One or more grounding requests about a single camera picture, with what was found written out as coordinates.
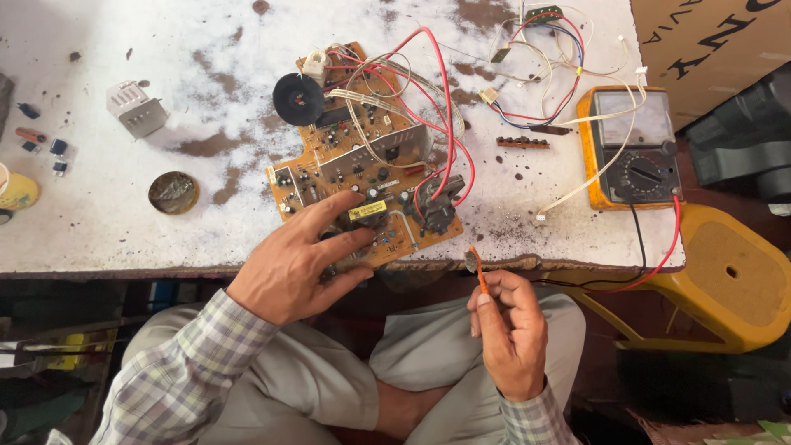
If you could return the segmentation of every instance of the hand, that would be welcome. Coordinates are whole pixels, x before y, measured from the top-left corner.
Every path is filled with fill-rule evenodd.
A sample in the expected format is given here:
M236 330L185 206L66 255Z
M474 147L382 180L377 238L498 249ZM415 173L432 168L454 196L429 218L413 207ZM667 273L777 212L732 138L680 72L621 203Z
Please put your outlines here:
M483 294L481 287L476 287L467 308L471 312L472 336L483 335L486 369L506 399L526 401L538 397L543 392L547 362L547 320L533 286L502 270L487 272L483 278L490 294Z
M321 232L338 215L363 200L365 197L359 193L340 192L296 213L253 250L228 286L228 296L276 325L324 312L362 280L373 276L371 268L360 266L319 283L327 266L373 241L370 229L352 230L319 241Z

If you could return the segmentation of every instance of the orange brush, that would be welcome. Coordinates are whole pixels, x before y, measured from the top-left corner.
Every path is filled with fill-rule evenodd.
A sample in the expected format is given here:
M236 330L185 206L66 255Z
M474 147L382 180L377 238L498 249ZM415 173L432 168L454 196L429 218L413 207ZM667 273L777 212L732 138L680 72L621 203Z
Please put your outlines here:
M464 265L467 266L467 270L471 273L478 273L478 280L481 282L481 292L488 294L489 288L486 287L486 281L483 280L483 271L481 270L481 257L473 245L464 253Z

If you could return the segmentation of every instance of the fingernail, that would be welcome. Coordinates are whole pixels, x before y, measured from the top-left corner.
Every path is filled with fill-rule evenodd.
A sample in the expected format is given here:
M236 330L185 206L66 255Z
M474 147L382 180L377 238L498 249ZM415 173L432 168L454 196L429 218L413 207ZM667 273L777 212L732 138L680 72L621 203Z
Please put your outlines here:
M489 294L478 295L478 306L481 306L482 304L486 304L490 301L492 301L492 298L489 296Z

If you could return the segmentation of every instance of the checkered shirt sleeve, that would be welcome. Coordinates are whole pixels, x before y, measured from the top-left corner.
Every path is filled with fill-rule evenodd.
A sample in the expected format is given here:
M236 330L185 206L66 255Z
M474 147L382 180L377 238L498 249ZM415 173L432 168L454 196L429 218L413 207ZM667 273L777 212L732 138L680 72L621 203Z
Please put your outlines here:
M538 397L528 401L508 401L501 396L500 412L505 419L502 445L579 445L563 419L549 383Z
M218 291L175 337L121 369L91 444L190 443L277 331Z

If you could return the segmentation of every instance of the black round speaker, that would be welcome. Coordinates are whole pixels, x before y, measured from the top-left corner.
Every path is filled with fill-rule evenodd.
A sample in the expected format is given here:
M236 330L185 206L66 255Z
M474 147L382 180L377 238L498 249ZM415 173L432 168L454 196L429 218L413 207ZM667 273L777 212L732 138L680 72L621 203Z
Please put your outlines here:
M300 73L286 74L272 92L274 110L285 122L298 127L314 124L324 112L324 93L318 82Z

